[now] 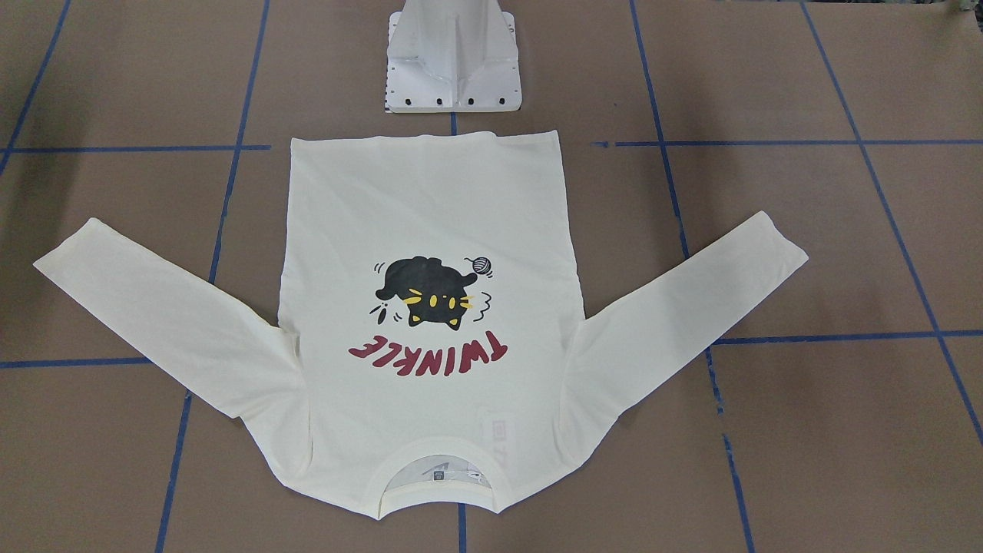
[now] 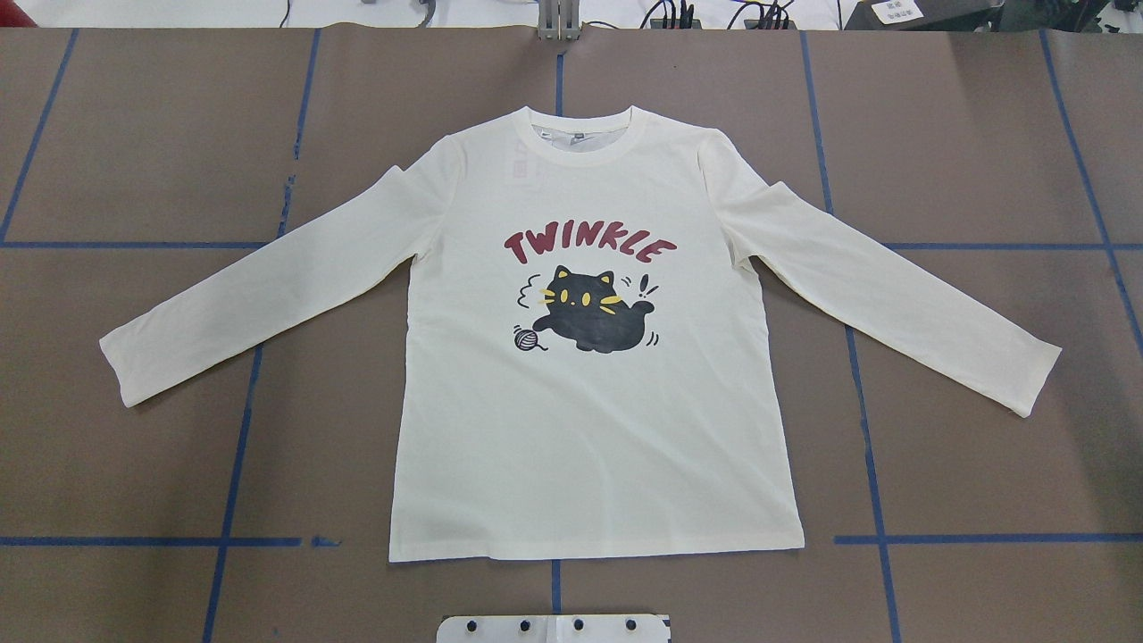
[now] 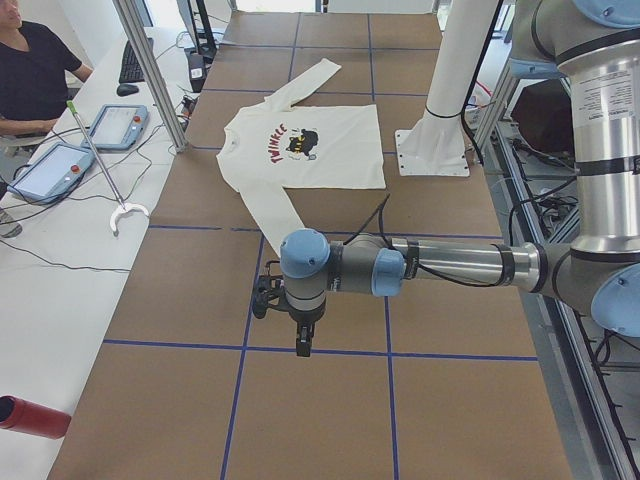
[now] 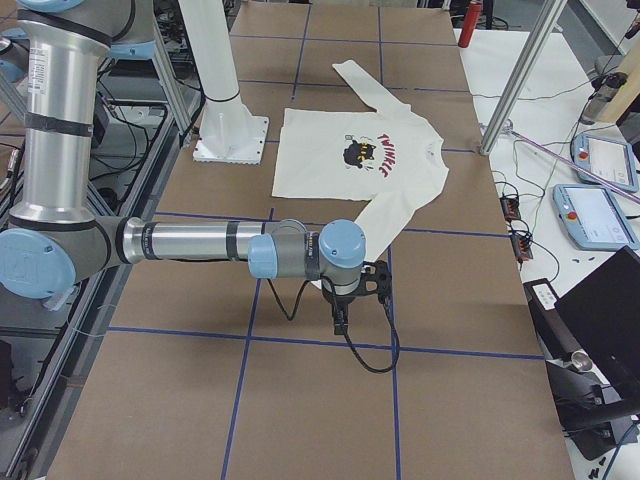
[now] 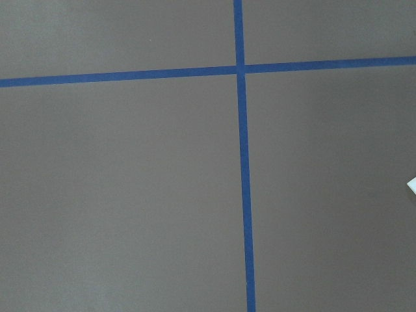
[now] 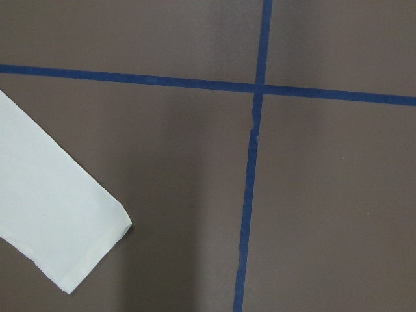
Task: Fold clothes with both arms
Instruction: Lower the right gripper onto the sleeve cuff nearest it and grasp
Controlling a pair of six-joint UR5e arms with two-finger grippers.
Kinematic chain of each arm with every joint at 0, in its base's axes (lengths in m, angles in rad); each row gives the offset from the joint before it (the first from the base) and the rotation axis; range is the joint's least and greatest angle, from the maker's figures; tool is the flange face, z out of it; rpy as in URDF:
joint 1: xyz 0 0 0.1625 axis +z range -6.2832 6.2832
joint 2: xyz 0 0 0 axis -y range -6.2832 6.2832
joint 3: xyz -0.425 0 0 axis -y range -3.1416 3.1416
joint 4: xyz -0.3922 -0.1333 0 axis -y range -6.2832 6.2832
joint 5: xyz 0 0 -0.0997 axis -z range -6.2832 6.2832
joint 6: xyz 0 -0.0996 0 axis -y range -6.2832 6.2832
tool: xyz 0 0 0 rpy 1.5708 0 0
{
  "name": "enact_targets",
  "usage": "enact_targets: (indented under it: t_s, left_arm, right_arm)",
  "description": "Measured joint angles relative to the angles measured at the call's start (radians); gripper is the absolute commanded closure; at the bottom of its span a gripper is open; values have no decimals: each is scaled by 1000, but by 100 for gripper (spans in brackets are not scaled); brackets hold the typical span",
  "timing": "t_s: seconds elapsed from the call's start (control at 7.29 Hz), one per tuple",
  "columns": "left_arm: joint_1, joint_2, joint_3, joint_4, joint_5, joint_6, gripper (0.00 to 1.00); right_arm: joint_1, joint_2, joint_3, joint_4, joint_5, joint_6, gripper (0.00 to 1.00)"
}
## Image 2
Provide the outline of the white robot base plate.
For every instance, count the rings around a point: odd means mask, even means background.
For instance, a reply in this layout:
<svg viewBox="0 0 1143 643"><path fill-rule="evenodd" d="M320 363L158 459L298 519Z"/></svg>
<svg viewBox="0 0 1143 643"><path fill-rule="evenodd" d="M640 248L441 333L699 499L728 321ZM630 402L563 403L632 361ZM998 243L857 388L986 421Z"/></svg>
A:
<svg viewBox="0 0 1143 643"><path fill-rule="evenodd" d="M457 614L437 642L670 642L666 614Z"/></svg>

